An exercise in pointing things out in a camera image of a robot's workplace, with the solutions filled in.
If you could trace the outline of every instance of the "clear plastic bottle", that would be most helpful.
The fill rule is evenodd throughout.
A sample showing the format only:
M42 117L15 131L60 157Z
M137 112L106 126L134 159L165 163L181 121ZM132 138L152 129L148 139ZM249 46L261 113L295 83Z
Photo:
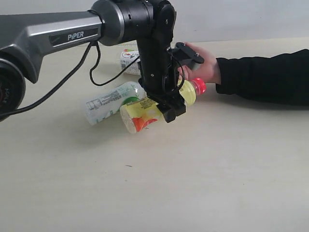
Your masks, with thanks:
M122 71L123 69L125 69L125 67L128 66L130 63L132 63L138 56L139 56L139 52L137 50L125 49L120 54L120 57L117 61L120 66L120 70ZM140 75L140 70L138 66L139 61L140 60L138 59L127 70L125 70L124 73L132 74L132 75Z
M193 105L198 95L206 91L206 84L202 79L196 78L185 81L180 94L187 106ZM120 108L121 118L130 133L140 132L149 124L162 120L164 117L157 108L158 103L144 98L138 102L125 104Z
M144 89L136 82L126 82L108 93L90 98L83 103L86 118L91 125L116 114L120 107L146 97Z

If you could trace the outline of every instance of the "red bottle cap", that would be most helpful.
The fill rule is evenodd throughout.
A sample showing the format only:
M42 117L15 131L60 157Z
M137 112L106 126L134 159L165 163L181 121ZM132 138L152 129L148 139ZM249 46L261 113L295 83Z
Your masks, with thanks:
M192 79L191 82L195 84L195 89L196 89L197 95L201 95L201 94L205 93L206 84L204 83L204 81L201 78Z

